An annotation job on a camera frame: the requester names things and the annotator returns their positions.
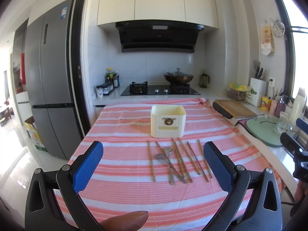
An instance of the green tray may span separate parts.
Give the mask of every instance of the green tray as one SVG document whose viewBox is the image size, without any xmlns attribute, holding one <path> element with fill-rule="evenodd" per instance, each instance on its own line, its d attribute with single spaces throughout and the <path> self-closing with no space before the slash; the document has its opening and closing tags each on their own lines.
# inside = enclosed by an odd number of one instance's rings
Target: green tray
<svg viewBox="0 0 308 231">
<path fill-rule="evenodd" d="M 257 120 L 253 118 L 246 122 L 246 127 L 264 144 L 271 147 L 281 147 L 281 135 L 275 130 L 277 121 L 278 118 L 273 117 L 260 117 Z"/>
</svg>

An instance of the yellow cardboard box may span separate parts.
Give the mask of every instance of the yellow cardboard box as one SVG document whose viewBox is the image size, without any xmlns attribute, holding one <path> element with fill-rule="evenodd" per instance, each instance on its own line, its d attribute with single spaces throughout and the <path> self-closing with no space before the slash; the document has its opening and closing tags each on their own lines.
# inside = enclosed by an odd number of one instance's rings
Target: yellow cardboard box
<svg viewBox="0 0 308 231">
<path fill-rule="evenodd" d="M 34 142 L 34 145 L 37 149 L 47 152 L 47 149 L 45 148 L 43 141 L 36 129 L 35 121 L 33 116 L 25 120 L 25 126 L 28 129 L 28 132 L 31 136 L 32 141 Z"/>
</svg>

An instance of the white tile floor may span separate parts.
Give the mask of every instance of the white tile floor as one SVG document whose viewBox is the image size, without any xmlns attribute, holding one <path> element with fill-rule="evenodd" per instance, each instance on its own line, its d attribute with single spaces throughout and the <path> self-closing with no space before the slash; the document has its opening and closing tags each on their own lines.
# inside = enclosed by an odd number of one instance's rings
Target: white tile floor
<svg viewBox="0 0 308 231">
<path fill-rule="evenodd" d="M 60 169 L 66 160 L 56 158 L 35 148 L 26 128 L 12 115 L 0 126 L 0 198 L 9 208 L 15 221 L 24 227 L 28 187 L 33 171 Z"/>
</svg>

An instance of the black window frame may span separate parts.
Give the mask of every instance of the black window frame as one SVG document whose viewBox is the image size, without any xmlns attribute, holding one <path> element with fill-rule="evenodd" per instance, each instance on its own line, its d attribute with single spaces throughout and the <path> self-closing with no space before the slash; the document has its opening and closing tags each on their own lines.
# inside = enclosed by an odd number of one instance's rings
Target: black window frame
<svg viewBox="0 0 308 231">
<path fill-rule="evenodd" d="M 289 15 L 283 0 L 275 0 L 275 1 L 281 16 L 281 21 L 285 25 L 284 38 L 285 38 L 285 54 L 286 54 L 286 73 L 285 73 L 285 87 L 283 94 L 287 95 L 288 99 L 293 103 L 295 99 L 292 97 L 294 81 L 295 81 L 295 45 L 293 39 L 293 32 L 298 32 L 298 33 L 304 33 L 304 32 L 299 30 L 294 30 L 294 28 L 301 28 L 301 27 L 296 27 L 291 25 Z M 308 117 L 307 106 L 306 106 L 305 116 Z"/>
</svg>

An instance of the gas stove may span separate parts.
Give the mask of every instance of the gas stove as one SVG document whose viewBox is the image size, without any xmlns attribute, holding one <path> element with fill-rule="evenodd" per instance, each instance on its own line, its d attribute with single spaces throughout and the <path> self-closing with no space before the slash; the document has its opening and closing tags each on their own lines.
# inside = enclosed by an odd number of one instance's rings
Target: gas stove
<svg viewBox="0 0 308 231">
<path fill-rule="evenodd" d="M 148 85 L 147 82 L 132 82 L 121 94 L 126 95 L 199 95 L 189 84 L 185 85 Z"/>
</svg>

